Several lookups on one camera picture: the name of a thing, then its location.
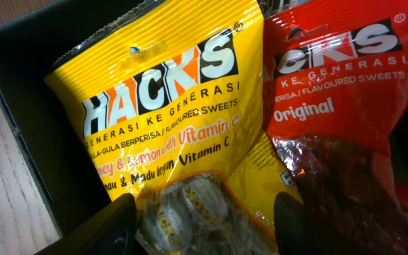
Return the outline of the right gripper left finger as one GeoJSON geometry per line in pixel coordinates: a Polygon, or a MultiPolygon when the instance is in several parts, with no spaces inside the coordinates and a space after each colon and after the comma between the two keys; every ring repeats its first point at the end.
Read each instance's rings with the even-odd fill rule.
{"type": "Polygon", "coordinates": [[[36,255],[131,254],[135,243],[135,220],[135,199],[132,194],[125,193],[36,255]]]}

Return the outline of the red Hacks candy bag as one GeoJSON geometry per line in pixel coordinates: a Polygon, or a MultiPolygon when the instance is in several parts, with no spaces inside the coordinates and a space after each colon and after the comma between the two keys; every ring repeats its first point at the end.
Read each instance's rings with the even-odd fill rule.
{"type": "Polygon", "coordinates": [[[264,127],[335,254],[408,254],[389,137],[408,107],[408,1],[306,1],[263,32],[264,127]]]}

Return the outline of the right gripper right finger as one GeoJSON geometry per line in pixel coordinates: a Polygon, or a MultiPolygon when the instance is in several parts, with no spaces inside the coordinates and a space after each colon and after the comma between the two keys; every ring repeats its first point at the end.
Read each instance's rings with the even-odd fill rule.
{"type": "Polygon", "coordinates": [[[306,214],[302,203],[290,194],[278,193],[273,211],[279,254],[335,254],[325,232],[306,214]]]}

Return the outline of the yellow Hacks candy bag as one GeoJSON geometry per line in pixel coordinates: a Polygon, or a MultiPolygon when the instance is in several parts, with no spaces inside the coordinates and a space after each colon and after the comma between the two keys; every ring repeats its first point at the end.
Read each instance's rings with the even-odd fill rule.
{"type": "Polygon", "coordinates": [[[46,75],[147,253],[278,253],[275,197],[299,193],[262,130],[263,24],[253,0],[145,1],[46,75]]]}

